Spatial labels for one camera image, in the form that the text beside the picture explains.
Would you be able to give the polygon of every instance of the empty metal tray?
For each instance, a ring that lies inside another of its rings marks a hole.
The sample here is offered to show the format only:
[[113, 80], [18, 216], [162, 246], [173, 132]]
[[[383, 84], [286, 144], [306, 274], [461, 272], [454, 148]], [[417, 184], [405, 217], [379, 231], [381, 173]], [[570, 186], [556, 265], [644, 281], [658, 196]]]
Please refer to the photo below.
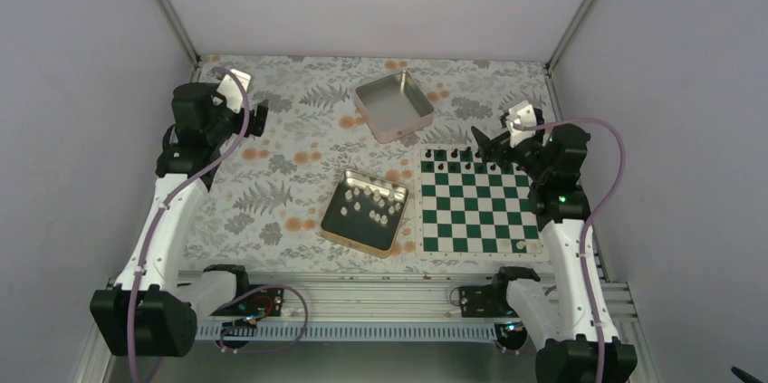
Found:
[[432, 124], [435, 108], [408, 71], [390, 73], [355, 89], [355, 104], [379, 143]]

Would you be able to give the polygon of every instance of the square metal tray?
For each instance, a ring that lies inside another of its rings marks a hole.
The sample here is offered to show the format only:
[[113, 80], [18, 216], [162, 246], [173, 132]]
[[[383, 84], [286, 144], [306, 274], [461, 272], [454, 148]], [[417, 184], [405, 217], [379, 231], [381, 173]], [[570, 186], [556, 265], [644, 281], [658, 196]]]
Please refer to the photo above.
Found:
[[355, 88], [355, 105], [379, 143], [432, 124], [435, 108], [408, 71], [390, 73]]
[[[373, 196], [365, 196], [365, 187], [381, 193], [385, 201], [383, 208], [374, 203]], [[360, 195], [347, 200], [345, 193], [355, 188], [360, 189]], [[391, 203], [388, 201], [389, 194], [394, 196], [394, 201]], [[336, 244], [346, 245], [379, 258], [387, 258], [392, 253], [392, 245], [398, 236], [409, 196], [410, 192], [406, 187], [355, 170], [344, 170], [322, 217], [321, 234]], [[355, 202], [360, 202], [360, 211], [355, 211]], [[397, 203], [400, 204], [400, 209], [391, 215], [389, 207]], [[343, 206], [347, 208], [347, 215], [341, 214]], [[369, 216], [370, 210], [381, 215], [386, 214], [389, 222], [381, 225], [372, 220]]]

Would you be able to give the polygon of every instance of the floral tablecloth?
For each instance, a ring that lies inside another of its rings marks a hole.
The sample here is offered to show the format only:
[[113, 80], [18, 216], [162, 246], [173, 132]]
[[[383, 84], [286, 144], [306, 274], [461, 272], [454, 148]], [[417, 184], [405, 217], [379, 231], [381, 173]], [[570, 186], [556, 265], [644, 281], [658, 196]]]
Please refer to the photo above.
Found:
[[[493, 273], [503, 264], [418, 259], [412, 201], [388, 259], [325, 240], [320, 222], [346, 168], [412, 189], [417, 143], [467, 143], [472, 125], [495, 135], [504, 109], [524, 99], [552, 120], [541, 63], [211, 55], [200, 80], [215, 81], [216, 66], [251, 74], [249, 96], [268, 99], [270, 114], [264, 135], [247, 139], [218, 170], [192, 224], [183, 269], [242, 263], [257, 272]], [[397, 68], [411, 72], [435, 119], [381, 145], [355, 108], [352, 86]]]

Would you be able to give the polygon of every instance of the chessboard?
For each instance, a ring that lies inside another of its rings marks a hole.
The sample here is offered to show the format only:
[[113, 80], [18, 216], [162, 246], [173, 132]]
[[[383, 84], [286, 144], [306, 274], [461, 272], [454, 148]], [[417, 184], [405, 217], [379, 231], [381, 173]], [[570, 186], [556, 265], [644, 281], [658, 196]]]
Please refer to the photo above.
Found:
[[414, 150], [419, 257], [549, 261], [523, 172], [483, 162], [472, 146], [416, 145]]

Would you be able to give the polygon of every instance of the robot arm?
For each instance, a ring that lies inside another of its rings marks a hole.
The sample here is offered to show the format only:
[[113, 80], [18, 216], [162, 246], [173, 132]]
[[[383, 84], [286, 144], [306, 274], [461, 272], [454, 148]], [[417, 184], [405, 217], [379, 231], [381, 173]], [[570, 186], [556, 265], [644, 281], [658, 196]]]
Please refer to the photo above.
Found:
[[[634, 347], [619, 342], [608, 314], [595, 264], [591, 228], [584, 235], [584, 255], [580, 249], [590, 208], [578, 181], [590, 135], [565, 124], [554, 127], [544, 143], [543, 130], [521, 129], [541, 124], [541, 111], [524, 101], [502, 117], [502, 125], [507, 128], [504, 134], [489, 139], [475, 127], [472, 132], [484, 161], [502, 167], [514, 163], [533, 182], [528, 198], [552, 260], [560, 294], [560, 315], [544, 296], [539, 278], [532, 270], [500, 271], [494, 282], [506, 283], [506, 305], [521, 317], [538, 350], [536, 375], [540, 383], [593, 379], [598, 360], [598, 329], [605, 340], [604, 381], [624, 382], [637, 366], [637, 355]], [[584, 268], [589, 273], [589, 286], [584, 282]], [[591, 293], [600, 322], [592, 315]]]
[[[250, 76], [231, 73], [247, 89]], [[219, 158], [222, 145], [243, 126], [249, 113], [246, 135], [264, 132], [267, 104], [244, 110], [239, 88], [230, 75], [221, 83], [191, 82], [173, 92], [175, 125], [163, 138], [163, 152], [157, 163], [155, 194], [141, 236], [115, 283], [98, 290], [91, 299], [91, 314], [112, 354], [127, 354], [126, 320], [130, 289], [139, 265], [141, 248], [161, 207], [165, 208], [149, 243], [144, 274], [139, 284], [139, 305], [135, 317], [137, 356], [184, 356], [197, 333], [197, 325], [223, 303], [248, 289], [245, 269], [214, 266], [183, 289], [177, 288], [182, 246], [195, 214], [205, 203], [216, 168], [192, 182], [176, 199], [163, 206], [168, 194]]]

